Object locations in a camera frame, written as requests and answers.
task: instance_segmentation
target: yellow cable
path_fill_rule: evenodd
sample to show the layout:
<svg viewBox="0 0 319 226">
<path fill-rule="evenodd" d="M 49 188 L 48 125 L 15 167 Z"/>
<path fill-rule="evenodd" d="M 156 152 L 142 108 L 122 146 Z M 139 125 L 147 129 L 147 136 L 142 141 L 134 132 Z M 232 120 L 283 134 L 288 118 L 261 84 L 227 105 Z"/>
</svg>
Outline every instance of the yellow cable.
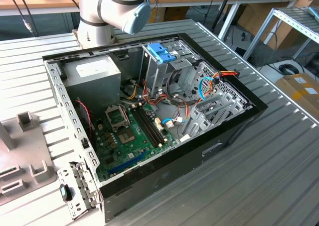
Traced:
<svg viewBox="0 0 319 226">
<path fill-rule="evenodd" d="M 128 97 L 127 99 L 128 100 L 131 100 L 131 99 L 133 99 L 134 97 L 135 97 L 135 94 L 136 94 L 136 88 L 137 88 L 137 84 L 135 84 L 135 87 L 134 87 L 134 91 L 133 91 L 133 93 L 132 93 L 132 95 L 130 96 L 130 97 Z"/>
</svg>

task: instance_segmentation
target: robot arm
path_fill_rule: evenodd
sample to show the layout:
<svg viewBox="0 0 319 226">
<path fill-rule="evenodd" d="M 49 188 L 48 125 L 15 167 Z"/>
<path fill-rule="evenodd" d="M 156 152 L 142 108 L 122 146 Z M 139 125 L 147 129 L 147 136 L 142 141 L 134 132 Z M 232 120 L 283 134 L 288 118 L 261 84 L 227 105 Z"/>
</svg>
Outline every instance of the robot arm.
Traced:
<svg viewBox="0 0 319 226">
<path fill-rule="evenodd" d="M 114 42 L 113 26 L 128 34 L 146 24 L 151 8 L 144 0 L 79 0 L 81 21 L 78 40 L 83 47 Z"/>
</svg>

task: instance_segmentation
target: green motherboard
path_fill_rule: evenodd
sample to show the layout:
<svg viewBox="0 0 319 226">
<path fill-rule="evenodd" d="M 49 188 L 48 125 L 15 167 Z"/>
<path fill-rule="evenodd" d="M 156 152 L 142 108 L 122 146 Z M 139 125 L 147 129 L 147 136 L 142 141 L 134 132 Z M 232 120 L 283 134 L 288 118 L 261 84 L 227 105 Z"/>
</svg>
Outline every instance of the green motherboard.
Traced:
<svg viewBox="0 0 319 226">
<path fill-rule="evenodd" d="M 132 108 L 123 109 L 129 125 L 119 127 L 116 132 L 106 115 L 93 122 L 96 154 L 100 160 L 96 172 L 100 181 L 107 180 L 176 144 L 175 139 L 166 130 L 150 131 L 150 128 L 155 129 L 157 116 L 149 104 L 137 107 L 138 111 Z M 109 117 L 112 124 L 123 120 L 118 112 L 110 113 Z M 154 133 L 162 138 L 162 143 L 156 143 Z"/>
</svg>

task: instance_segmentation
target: expansion slot bracket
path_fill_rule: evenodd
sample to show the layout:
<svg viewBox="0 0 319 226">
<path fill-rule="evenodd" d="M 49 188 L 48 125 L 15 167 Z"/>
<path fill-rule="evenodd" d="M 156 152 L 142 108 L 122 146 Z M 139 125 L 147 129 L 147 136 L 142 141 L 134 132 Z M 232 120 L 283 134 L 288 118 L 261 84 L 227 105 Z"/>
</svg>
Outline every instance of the expansion slot bracket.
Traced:
<svg viewBox="0 0 319 226">
<path fill-rule="evenodd" d="M 84 162 L 71 162 L 58 170 L 57 174 L 61 195 L 68 202 L 72 219 L 80 217 L 101 202 L 91 172 Z"/>
</svg>

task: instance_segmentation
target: grooved aluminum table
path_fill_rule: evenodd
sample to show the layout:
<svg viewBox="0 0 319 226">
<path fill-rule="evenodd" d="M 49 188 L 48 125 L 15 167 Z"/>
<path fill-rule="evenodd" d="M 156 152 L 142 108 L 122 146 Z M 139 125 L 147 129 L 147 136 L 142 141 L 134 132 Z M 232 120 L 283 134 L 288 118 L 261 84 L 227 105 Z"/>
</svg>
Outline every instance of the grooved aluminum table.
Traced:
<svg viewBox="0 0 319 226">
<path fill-rule="evenodd" d="M 307 41 L 301 46 L 301 48 L 295 53 L 293 58 L 297 58 L 298 55 L 304 50 L 304 48 L 313 40 L 316 43 L 319 43 L 319 22 L 310 15 L 308 7 L 288 7 L 288 8 L 273 8 L 269 15 L 267 16 L 265 22 L 260 27 L 258 33 L 256 34 L 254 40 L 251 42 L 249 48 L 243 56 L 243 59 L 247 60 L 252 54 L 253 50 L 258 44 L 259 39 L 263 35 L 264 31 L 268 28 L 269 24 L 273 18 L 277 17 L 279 20 L 274 25 L 271 32 L 276 33 L 282 22 L 290 25 L 300 33 L 308 37 Z M 269 33 L 264 44 L 267 44 L 272 38 L 273 34 Z"/>
<path fill-rule="evenodd" d="M 315 122 L 201 24 L 146 25 L 121 42 L 186 32 L 269 108 L 231 146 L 110 222 L 112 226 L 307 225 L 319 220 L 319 131 Z M 40 117 L 55 170 L 77 160 L 42 55 L 79 49 L 72 34 L 0 42 L 0 119 Z M 0 207 L 1 225 L 102 225 L 98 210 L 72 222 L 56 181 Z"/>
</svg>

